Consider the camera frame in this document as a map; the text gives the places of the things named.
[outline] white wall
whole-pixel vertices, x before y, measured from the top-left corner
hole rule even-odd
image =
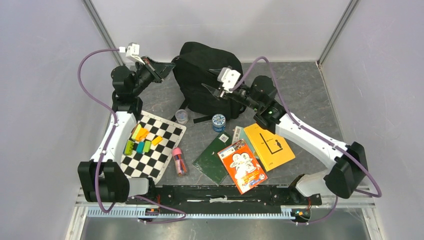
[[[159,61],[197,41],[241,61],[315,61],[349,0],[92,0],[117,46]]]
[[[424,2],[363,0],[324,62],[345,140],[365,146],[389,240],[424,228]]]
[[[78,0],[0,2],[0,239],[64,239],[81,186],[77,166],[108,120],[80,89],[77,68],[105,47]],[[104,53],[82,75],[108,103],[114,66]]]

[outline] green block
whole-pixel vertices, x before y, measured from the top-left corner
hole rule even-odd
[[[123,152],[123,154],[127,156],[133,154],[133,147],[134,147],[134,142],[131,140],[128,140],[126,142],[125,151]]]
[[[143,152],[147,153],[150,151],[150,146],[152,145],[151,141],[145,141],[144,142],[144,148],[143,148]]]

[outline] cable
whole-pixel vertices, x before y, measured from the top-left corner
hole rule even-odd
[[[156,206],[159,206],[161,208],[168,209],[170,211],[173,211],[173,212],[176,212],[176,213],[179,213],[179,214],[182,214],[183,215],[182,217],[179,217],[179,218],[176,218],[176,219],[171,219],[171,220],[165,220],[165,221],[144,221],[145,224],[167,224],[167,223],[173,223],[173,222],[181,221],[181,220],[185,219],[186,216],[187,216],[187,213],[185,213],[185,212],[183,212],[181,210],[178,210],[178,209],[175,209],[175,208],[172,208],[172,207],[169,207],[169,206],[164,206],[164,205],[162,205],[160,203],[157,203],[157,202],[154,202],[154,201],[152,201],[152,200],[150,200],[148,198],[145,198],[144,196],[135,195],[135,196],[132,196],[131,198],[132,199],[134,199],[134,198],[141,199],[141,200],[144,200],[144,201],[149,202],[151,204],[154,204]]]
[[[103,158],[105,157],[106,154],[106,149],[108,148],[108,144],[111,141],[112,135],[115,132],[115,129],[117,127],[117,123],[118,123],[118,117],[117,114],[112,110],[112,108],[110,108],[106,103],[100,101],[99,99],[95,98],[93,95],[91,95],[89,93],[89,91],[87,91],[87,89],[84,87],[83,81],[81,80],[81,69],[83,68],[83,64],[84,62],[91,56],[98,54],[98,53],[103,53],[103,52],[114,52],[114,51],[119,51],[119,48],[108,48],[108,49],[101,49],[101,50],[97,50],[97,51],[93,51],[92,53],[88,54],[87,56],[85,56],[82,61],[79,63],[78,66],[78,83],[79,86],[81,86],[82,90],[84,91],[85,94],[87,94],[87,96],[89,96],[92,100],[96,101],[98,104],[102,105],[103,107],[105,107],[107,110],[109,110],[109,112],[112,114],[113,116],[113,126],[112,129],[109,133],[109,136],[107,136],[106,141],[104,142],[103,145],[103,149],[101,150],[100,153],[100,157],[98,158],[98,162],[97,165],[95,167],[95,177],[94,177],[94,191],[95,191],[95,198],[97,199],[97,203],[99,208],[101,209],[102,212],[104,213],[109,213],[112,208],[115,205],[115,202],[112,203],[112,205],[109,207],[109,209],[105,209],[105,207],[103,206],[102,200],[100,199],[100,193],[99,193],[99,172],[100,172],[100,165],[103,161]]]
[[[315,137],[317,137],[318,139],[320,139],[320,140],[322,140],[323,142],[325,142],[326,144],[328,144],[328,145],[330,145],[330,146],[332,146],[334,149],[336,149],[336,150],[338,150],[338,151],[340,151],[341,153],[343,153],[344,155],[346,155],[350,160],[352,160],[360,169],[361,169],[361,171],[369,178],[369,180],[372,182],[372,184],[374,185],[374,187],[375,187],[375,189],[376,189],[376,191],[377,191],[377,193],[372,193],[372,192],[367,192],[367,191],[363,191],[363,190],[359,190],[359,189],[355,189],[355,191],[356,192],[358,192],[358,193],[361,193],[361,194],[365,194],[365,195],[368,195],[368,196],[371,196],[371,197],[376,197],[376,198],[381,198],[381,196],[382,196],[382,191],[381,191],[381,189],[380,189],[380,186],[377,184],[377,182],[376,182],[376,180],[373,178],[373,176],[368,172],[368,170],[367,169],[365,169],[365,167],[364,166],[362,166],[362,164],[358,161],[358,160],[356,160],[351,154],[349,154],[347,151],[345,151],[345,150],[343,150],[342,148],[340,148],[339,146],[337,146],[337,145],[335,145],[333,142],[331,142],[331,141],[329,141],[329,140],[327,140],[326,138],[324,138],[324,137],[322,137],[322,136],[320,136],[318,133],[316,133],[316,132],[314,132],[313,130],[311,130],[311,129],[309,129],[309,128],[307,128],[306,126],[303,126],[303,125],[301,125],[298,121],[296,121],[296,119],[293,117],[293,115],[292,115],[292,113],[290,112],[290,110],[289,110],[289,107],[287,106],[287,104],[286,104],[286,102],[284,101],[284,99],[283,99],[283,96],[282,96],[282,94],[281,94],[281,92],[280,92],[280,89],[279,89],[279,87],[278,87],[278,83],[277,83],[277,78],[276,78],[276,74],[275,74],[275,72],[274,72],[274,69],[273,69],[273,67],[271,66],[271,63],[270,63],[270,61],[268,61],[268,59],[266,58],[266,57],[264,57],[264,56],[260,56],[260,57],[258,57],[258,58],[256,58],[253,62],[252,62],[252,64],[250,65],[250,67],[247,69],[247,71],[246,71],[246,73],[243,75],[243,77],[240,79],[240,81],[239,82],[237,82],[237,84],[233,87],[233,88],[231,88],[230,89],[230,91],[234,91],[234,90],[236,90],[238,87],[240,87],[244,82],[245,82],[245,80],[246,80],[246,78],[248,77],[248,75],[250,74],[250,72],[252,71],[252,69],[253,69],[253,67],[256,65],[256,63],[259,61],[259,60],[264,60],[266,63],[267,63],[267,65],[268,65],[268,67],[269,67],[269,71],[271,72],[271,78],[272,78],[272,81],[274,82],[274,85],[275,85],[275,88],[277,89],[277,94],[278,94],[278,98],[279,98],[279,100],[281,101],[281,104],[282,104],[282,106],[283,106],[283,108],[284,108],[284,110],[285,110],[285,112],[288,114],[288,116],[290,117],[290,119],[298,126],[298,127],[300,127],[300,128],[302,128],[303,130],[305,130],[305,131],[307,131],[308,133],[310,133],[310,134],[312,134],[312,135],[314,135]],[[330,217],[333,213],[334,213],[334,211],[335,211],[335,209],[336,209],[336,206],[337,206],[337,202],[338,202],[338,200],[339,200],[339,197],[338,196],[335,196],[335,202],[334,202],[334,205],[333,205],[333,207],[332,207],[332,209],[330,210],[330,212],[325,216],[325,217],[323,217],[323,218],[320,218],[320,219],[318,219],[318,220],[315,220],[315,221],[311,221],[311,222],[307,222],[307,223],[296,223],[296,224],[301,224],[301,225],[309,225],[309,224],[313,224],[313,223],[319,223],[319,222],[321,222],[321,221],[323,221],[323,220],[325,220],[325,219],[327,219],[328,217]]]
[[[307,208],[306,208],[305,212],[309,211],[311,209],[311,207],[312,207],[311,198],[307,197]]]
[[[331,215],[334,214],[334,211],[336,210],[337,202],[339,202],[339,197],[335,196],[334,205],[332,206],[331,210],[327,213],[327,215],[325,215],[324,217],[317,219],[317,220],[309,221],[309,222],[296,222],[296,225],[306,226],[306,225],[310,225],[310,224],[317,224],[319,222],[322,222],[322,221],[328,219],[329,217],[331,217]]]

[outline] clear plastic container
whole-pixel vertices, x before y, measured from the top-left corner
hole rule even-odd
[[[184,162],[183,152],[179,147],[172,150],[172,158],[175,163],[176,174],[183,177],[189,173],[186,163]]]
[[[180,109],[175,112],[175,118],[179,124],[184,125],[189,121],[189,113],[184,109]]]

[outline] black and white checkered board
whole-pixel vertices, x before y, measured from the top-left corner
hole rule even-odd
[[[186,127],[145,111],[141,111],[141,115],[139,123],[150,132],[146,140],[152,141],[156,136],[161,136],[163,140],[156,146],[152,144],[150,151],[144,153],[136,152],[139,145],[136,141],[132,155],[122,156],[120,168],[129,177],[151,177],[157,184],[172,159],[172,149],[180,143]]]

